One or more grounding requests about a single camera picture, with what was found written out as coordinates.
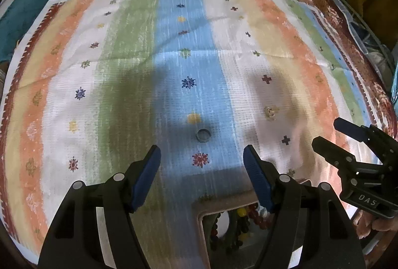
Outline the person's right hand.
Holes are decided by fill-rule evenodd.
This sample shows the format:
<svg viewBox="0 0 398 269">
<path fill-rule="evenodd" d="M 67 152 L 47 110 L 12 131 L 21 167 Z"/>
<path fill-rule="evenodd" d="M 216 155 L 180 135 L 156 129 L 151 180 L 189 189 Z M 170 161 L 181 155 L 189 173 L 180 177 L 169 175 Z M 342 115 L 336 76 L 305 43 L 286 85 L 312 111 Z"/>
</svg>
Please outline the person's right hand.
<svg viewBox="0 0 398 269">
<path fill-rule="evenodd" d="M 374 215 L 363 210 L 358 210 L 354 214 L 353 224 L 360 239 L 367 237 L 371 230 L 397 231 L 397 217 L 393 219 L 377 219 Z"/>
</svg>

